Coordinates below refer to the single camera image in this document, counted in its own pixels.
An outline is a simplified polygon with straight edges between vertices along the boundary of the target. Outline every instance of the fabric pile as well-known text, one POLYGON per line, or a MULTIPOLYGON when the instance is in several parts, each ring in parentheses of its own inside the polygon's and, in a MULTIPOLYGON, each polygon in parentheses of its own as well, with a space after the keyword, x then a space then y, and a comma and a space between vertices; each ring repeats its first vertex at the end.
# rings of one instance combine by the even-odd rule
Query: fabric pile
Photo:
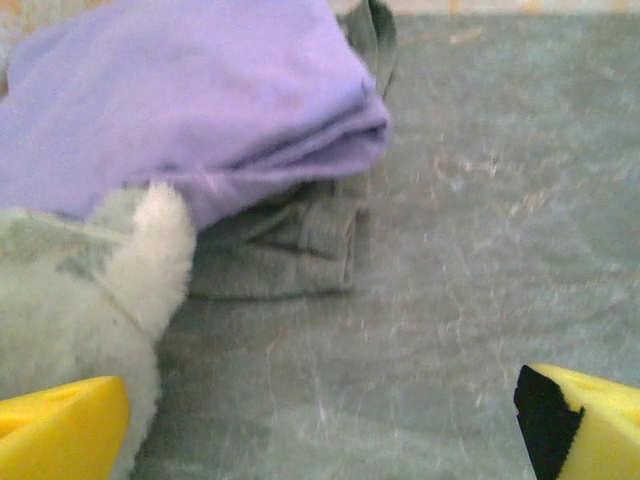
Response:
POLYGON ((114 191, 168 182, 201 231, 193 294, 348 289, 394 52, 378 0, 339 22, 323 0, 121 0, 42 29, 0 103, 0 207, 77 231, 114 191))

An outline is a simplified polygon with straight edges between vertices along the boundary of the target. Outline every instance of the background wall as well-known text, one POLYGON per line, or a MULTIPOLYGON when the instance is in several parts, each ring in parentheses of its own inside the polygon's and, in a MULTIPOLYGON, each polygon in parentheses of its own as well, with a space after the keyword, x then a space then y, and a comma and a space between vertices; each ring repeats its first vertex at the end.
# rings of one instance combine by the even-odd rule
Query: background wall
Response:
MULTIPOLYGON (((640 12, 640 0, 387 0, 398 13, 640 12)), ((358 0, 329 0, 344 11, 358 0)))

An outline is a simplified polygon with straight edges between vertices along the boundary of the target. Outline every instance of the folded gray fabric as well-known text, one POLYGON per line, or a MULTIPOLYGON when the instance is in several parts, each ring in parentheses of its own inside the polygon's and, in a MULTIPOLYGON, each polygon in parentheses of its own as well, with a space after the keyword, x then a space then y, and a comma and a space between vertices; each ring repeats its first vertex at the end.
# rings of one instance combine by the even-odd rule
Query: folded gray fabric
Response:
MULTIPOLYGON (((396 29, 381 0, 338 17, 384 96, 395 66, 396 29)), ((277 298, 352 288, 355 223, 366 211, 369 172, 300 185, 204 231, 192 296, 277 298)))

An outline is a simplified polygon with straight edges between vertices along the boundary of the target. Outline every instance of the folded purple fabric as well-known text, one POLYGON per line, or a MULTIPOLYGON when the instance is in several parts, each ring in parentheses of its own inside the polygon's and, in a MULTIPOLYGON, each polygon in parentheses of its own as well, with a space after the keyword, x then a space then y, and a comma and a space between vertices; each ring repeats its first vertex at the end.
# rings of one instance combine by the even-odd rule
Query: folded purple fabric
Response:
POLYGON ((168 181, 199 229, 368 169, 390 121, 326 0, 120 0, 36 32, 0 104, 0 206, 85 219, 168 181))

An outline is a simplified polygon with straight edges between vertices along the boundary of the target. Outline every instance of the gray floor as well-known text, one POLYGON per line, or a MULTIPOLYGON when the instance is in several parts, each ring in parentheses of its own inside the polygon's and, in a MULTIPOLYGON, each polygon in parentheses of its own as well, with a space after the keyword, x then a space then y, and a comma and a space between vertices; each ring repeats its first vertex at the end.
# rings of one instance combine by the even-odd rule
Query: gray floor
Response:
POLYGON ((137 479, 533 479, 523 363, 640 386, 640 17, 401 18, 352 295, 190 301, 137 479))

